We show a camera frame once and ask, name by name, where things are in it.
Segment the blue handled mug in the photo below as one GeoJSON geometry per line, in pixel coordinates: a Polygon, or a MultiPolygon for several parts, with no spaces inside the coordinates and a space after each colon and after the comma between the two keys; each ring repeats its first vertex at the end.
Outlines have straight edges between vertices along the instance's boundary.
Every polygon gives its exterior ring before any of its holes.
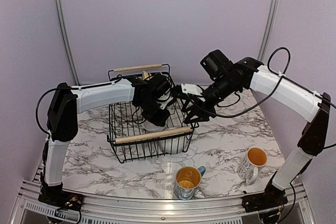
{"type": "Polygon", "coordinates": [[[174,195],[180,200],[192,199],[205,173],[205,166],[179,169],[174,177],[174,195]]]}

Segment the pale yellow round plate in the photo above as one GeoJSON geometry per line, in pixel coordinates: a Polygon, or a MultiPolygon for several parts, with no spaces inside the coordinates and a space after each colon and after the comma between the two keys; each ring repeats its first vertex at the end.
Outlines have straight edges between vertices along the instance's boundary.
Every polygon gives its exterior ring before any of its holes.
{"type": "Polygon", "coordinates": [[[149,72],[142,71],[142,80],[143,81],[148,81],[153,77],[153,75],[149,72]]]}

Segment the small white bowl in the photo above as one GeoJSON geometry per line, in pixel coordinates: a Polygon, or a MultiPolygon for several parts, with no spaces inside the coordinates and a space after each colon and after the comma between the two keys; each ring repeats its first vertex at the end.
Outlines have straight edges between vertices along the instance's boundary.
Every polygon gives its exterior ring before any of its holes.
{"type": "Polygon", "coordinates": [[[147,132],[159,132],[165,130],[167,127],[167,125],[157,126],[149,121],[145,121],[142,126],[147,132]]]}

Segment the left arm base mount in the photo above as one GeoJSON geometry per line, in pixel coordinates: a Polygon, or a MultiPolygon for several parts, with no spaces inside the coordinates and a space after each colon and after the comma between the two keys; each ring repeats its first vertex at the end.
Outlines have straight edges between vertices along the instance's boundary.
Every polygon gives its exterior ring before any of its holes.
{"type": "Polygon", "coordinates": [[[38,196],[38,201],[57,207],[59,210],[70,209],[79,211],[82,207],[84,196],[67,191],[44,192],[38,196]]]}

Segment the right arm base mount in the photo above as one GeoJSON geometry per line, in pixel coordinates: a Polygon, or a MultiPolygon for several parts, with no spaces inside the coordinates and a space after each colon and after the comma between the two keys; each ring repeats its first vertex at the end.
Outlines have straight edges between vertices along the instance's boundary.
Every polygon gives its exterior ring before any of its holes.
{"type": "Polygon", "coordinates": [[[266,192],[245,195],[242,198],[242,207],[247,213],[254,211],[266,210],[269,208],[275,208],[283,206],[288,203],[288,199],[284,193],[279,196],[268,194],[266,192]]]}

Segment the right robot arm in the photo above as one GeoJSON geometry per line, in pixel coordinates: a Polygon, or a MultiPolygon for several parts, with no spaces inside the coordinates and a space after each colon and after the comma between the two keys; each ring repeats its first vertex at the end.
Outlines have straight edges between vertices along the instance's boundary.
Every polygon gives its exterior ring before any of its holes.
{"type": "Polygon", "coordinates": [[[180,85],[179,92],[186,101],[188,112],[185,123],[207,122],[217,117],[215,106],[243,89],[264,94],[266,99],[273,98],[306,121],[297,147],[273,175],[264,192],[242,199],[246,211],[287,203],[286,188],[307,169],[313,157],[326,148],[329,114],[333,106],[331,97],[327,93],[311,91],[290,80],[284,71],[275,72],[269,65],[251,57],[232,63],[220,50],[215,50],[203,58],[201,65],[213,83],[205,90],[195,84],[180,85]]]}

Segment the large white bowl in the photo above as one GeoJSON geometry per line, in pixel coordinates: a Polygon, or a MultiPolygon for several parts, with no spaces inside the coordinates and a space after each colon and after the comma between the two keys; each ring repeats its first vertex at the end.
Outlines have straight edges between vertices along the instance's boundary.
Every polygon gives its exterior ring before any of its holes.
{"type": "Polygon", "coordinates": [[[159,141],[159,148],[163,154],[181,153],[185,146],[185,136],[170,135],[169,138],[159,141]]]}

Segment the black wire dish rack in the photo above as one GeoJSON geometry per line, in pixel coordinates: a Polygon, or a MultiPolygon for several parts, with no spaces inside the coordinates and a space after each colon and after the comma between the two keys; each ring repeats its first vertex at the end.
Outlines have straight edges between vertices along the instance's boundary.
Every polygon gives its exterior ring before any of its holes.
{"type": "Polygon", "coordinates": [[[135,86],[129,102],[110,104],[110,144],[117,160],[129,161],[185,153],[197,122],[187,121],[186,102],[177,91],[170,71],[109,76],[111,81],[127,79],[135,86]]]}

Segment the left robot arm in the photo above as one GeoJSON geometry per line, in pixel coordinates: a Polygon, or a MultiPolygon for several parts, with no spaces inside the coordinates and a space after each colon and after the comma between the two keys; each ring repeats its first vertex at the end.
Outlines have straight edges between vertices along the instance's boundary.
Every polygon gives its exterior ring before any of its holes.
{"type": "Polygon", "coordinates": [[[167,106],[173,102],[170,78],[160,72],[141,79],[117,75],[109,82],[84,86],[60,83],[51,89],[54,96],[47,111],[47,134],[41,183],[45,196],[54,205],[66,202],[62,190],[62,170],[67,148],[78,133],[78,115],[101,106],[131,102],[142,117],[156,126],[164,126],[170,116],[167,106]]]}

